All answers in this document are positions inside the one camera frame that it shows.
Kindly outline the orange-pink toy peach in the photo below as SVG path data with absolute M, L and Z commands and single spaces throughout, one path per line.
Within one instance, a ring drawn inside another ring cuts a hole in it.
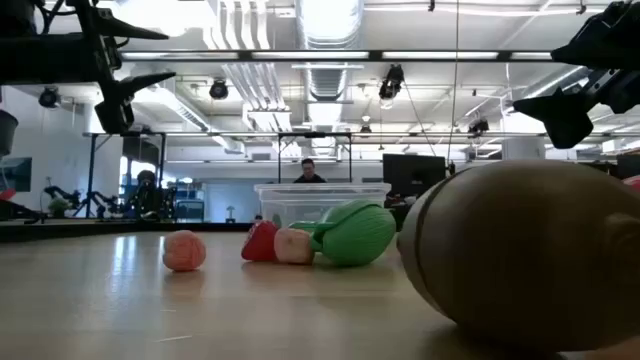
M 197 270 L 206 260 L 206 246 L 202 239 L 188 230 L 168 234 L 163 244 L 163 264 L 174 272 Z

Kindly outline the black table edge rail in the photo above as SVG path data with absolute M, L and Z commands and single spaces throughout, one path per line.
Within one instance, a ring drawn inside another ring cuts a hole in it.
M 25 221 L 0 222 L 0 244 L 20 243 L 84 236 L 139 232 L 247 232 L 252 223 L 174 223 L 145 221 L 97 221 L 92 219 L 49 219 L 27 224 Z

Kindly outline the green ribbed toy vegetable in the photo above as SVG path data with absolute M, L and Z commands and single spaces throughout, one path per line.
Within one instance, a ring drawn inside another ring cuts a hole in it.
M 379 203 L 353 200 L 331 208 L 311 233 L 311 249 L 337 266 L 368 265 L 396 234 L 396 221 Z

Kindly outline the clear plastic tupperware container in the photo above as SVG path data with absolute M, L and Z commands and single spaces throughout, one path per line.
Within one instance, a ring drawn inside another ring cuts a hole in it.
M 354 200 L 383 205 L 391 190 L 387 183 L 291 183 L 259 184 L 260 215 L 276 225 L 315 222 L 335 206 Z

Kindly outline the metal ventilation duct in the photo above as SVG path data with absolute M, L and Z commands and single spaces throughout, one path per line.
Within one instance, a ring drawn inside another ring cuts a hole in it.
M 305 50 L 352 50 L 360 45 L 364 0 L 295 0 L 300 46 Z M 320 102 L 343 98 L 349 71 L 310 69 L 305 73 L 310 98 Z

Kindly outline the black hanging pot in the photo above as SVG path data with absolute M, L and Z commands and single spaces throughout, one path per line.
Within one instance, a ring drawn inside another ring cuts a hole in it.
M 11 153 L 18 120 L 9 112 L 0 109 L 0 157 Z

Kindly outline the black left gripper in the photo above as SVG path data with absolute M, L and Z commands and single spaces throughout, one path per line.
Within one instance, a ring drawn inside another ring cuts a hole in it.
M 117 19 L 99 0 L 0 0 L 0 85 L 96 82 L 103 101 L 95 113 L 107 134 L 134 123 L 135 94 L 170 79 L 175 72 L 115 80 L 121 65 L 117 37 L 168 40 L 160 32 Z

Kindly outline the person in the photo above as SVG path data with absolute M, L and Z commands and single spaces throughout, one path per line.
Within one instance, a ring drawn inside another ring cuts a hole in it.
M 306 158 L 301 162 L 302 174 L 294 180 L 295 183 L 326 183 L 326 180 L 315 171 L 315 163 Z

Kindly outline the black background frame stand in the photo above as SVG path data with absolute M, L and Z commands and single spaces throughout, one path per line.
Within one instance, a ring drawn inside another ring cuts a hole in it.
M 91 205 L 91 195 L 93 193 L 93 183 L 94 183 L 94 169 L 95 169 L 95 161 L 96 161 L 96 152 L 99 147 L 102 147 L 106 144 L 112 137 L 113 134 L 108 133 L 93 133 L 87 132 L 83 134 L 84 137 L 90 138 L 90 157 L 89 157 L 89 166 L 88 166 L 88 180 L 87 180 L 87 190 L 86 190 L 86 204 L 84 206 L 85 209 L 85 218 L 89 219 L 92 214 Z M 164 177 L 164 165 L 166 159 L 166 147 L 167 147 L 167 132 L 156 132 L 156 131 L 126 131 L 124 133 L 119 133 L 118 137 L 121 138 L 138 138 L 141 140 L 143 137 L 151 137 L 158 136 L 161 139 L 160 145 L 160 153 L 158 160 L 158 174 L 156 175 L 156 189 L 159 190 L 162 188 L 161 182 Z

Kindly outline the brown rounded toy vegetable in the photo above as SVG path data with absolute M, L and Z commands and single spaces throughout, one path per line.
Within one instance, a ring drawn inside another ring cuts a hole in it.
M 602 171 L 460 171 L 416 201 L 397 243 L 416 291 L 467 333 L 551 352 L 640 336 L 640 190 Z

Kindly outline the dark wall picture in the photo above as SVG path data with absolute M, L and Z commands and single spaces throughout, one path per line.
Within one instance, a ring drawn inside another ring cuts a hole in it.
M 30 192 L 31 176 L 31 157 L 0 159 L 0 191 Z

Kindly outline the black overhead frame bar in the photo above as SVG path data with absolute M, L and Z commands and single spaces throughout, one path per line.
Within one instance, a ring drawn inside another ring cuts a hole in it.
M 127 62 L 552 62 L 549 51 L 509 50 L 154 50 L 120 54 Z

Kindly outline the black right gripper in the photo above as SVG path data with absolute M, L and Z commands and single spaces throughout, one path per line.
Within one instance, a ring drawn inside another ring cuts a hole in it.
M 640 71 L 622 70 L 640 69 L 640 2 L 611 2 L 566 45 L 552 50 L 551 59 L 599 70 L 591 72 L 584 88 L 557 88 L 551 95 L 517 100 L 513 107 L 542 122 L 555 148 L 569 149 L 592 133 L 588 112 L 595 105 L 623 114 L 640 104 Z

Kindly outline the red toy strawberry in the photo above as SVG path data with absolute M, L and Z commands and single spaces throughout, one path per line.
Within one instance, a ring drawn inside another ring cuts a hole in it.
M 278 227 L 271 221 L 256 222 L 247 234 L 241 257 L 252 262 L 275 262 L 274 239 L 277 231 Z

